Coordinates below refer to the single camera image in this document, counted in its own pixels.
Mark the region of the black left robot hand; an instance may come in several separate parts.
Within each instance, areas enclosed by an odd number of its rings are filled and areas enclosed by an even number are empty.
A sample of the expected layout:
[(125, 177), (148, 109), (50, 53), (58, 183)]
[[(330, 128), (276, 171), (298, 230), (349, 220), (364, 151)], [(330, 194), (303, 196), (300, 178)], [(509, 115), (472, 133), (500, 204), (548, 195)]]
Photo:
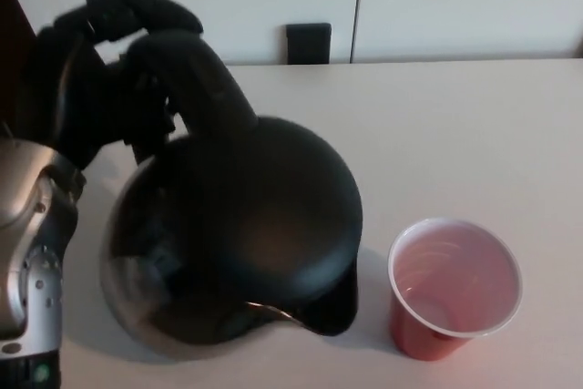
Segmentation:
[(85, 169), (106, 145), (122, 141), (141, 162), (175, 129), (176, 109), (155, 76), (125, 57), (96, 50), (144, 30), (201, 35), (200, 20), (173, 0), (86, 0), (36, 35), (15, 102), (15, 133)]

